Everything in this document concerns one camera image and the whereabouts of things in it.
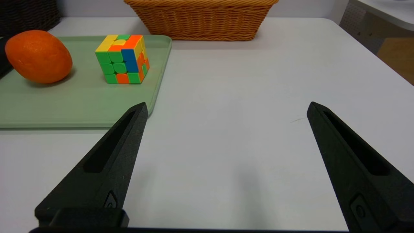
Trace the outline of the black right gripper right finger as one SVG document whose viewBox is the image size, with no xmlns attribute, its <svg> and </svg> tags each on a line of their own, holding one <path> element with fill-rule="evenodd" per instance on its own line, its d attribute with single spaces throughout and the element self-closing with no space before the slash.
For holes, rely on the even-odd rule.
<svg viewBox="0 0 414 233">
<path fill-rule="evenodd" d="M 307 118 L 349 231 L 412 233 L 413 183 L 327 107 Z"/>
</svg>

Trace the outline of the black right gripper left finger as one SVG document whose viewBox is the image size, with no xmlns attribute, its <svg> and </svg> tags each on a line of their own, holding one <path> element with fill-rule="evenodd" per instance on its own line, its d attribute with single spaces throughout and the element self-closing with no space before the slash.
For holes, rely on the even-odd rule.
<svg viewBox="0 0 414 233">
<path fill-rule="evenodd" d="M 132 106 L 35 208 L 40 227 L 126 227 L 123 210 L 148 119 Z"/>
</svg>

